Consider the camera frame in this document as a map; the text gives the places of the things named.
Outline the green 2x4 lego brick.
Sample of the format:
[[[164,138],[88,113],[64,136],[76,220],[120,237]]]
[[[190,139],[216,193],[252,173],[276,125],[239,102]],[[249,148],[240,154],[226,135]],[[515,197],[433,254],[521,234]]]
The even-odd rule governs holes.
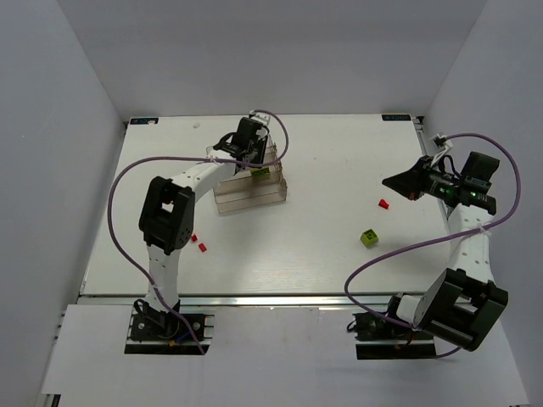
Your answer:
[[[251,178],[253,180],[263,180],[271,176],[271,170],[267,167],[253,168],[250,170]]]

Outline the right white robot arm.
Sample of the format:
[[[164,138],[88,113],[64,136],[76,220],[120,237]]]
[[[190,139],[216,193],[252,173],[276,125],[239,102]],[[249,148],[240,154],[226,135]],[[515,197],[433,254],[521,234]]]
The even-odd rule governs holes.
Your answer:
[[[484,232],[496,213],[489,196],[490,178],[499,160],[469,154],[458,174],[445,172],[443,159],[422,156],[413,167],[383,180],[383,185],[410,200],[428,194],[449,212],[446,225],[458,237],[451,242],[445,270],[421,297],[401,294],[389,312],[419,331],[463,348],[476,350],[507,306],[508,293],[495,284],[490,269],[490,237]]]

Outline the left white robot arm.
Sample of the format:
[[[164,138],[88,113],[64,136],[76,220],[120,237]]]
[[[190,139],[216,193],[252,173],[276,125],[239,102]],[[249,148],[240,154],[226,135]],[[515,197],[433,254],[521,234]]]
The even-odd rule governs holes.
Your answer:
[[[166,312],[178,305],[179,258],[193,235],[195,205],[240,170],[264,164],[269,121],[265,114],[243,117],[237,130],[222,137],[204,159],[177,176],[156,176],[150,182],[138,226],[153,279],[144,298],[151,308]]]

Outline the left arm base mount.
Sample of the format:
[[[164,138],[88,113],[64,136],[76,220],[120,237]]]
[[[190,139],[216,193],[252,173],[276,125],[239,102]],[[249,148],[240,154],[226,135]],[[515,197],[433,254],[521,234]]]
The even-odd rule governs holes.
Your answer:
[[[153,309],[143,299],[132,306],[126,334],[125,354],[202,356],[213,336],[214,316],[183,313],[187,323],[169,311]]]

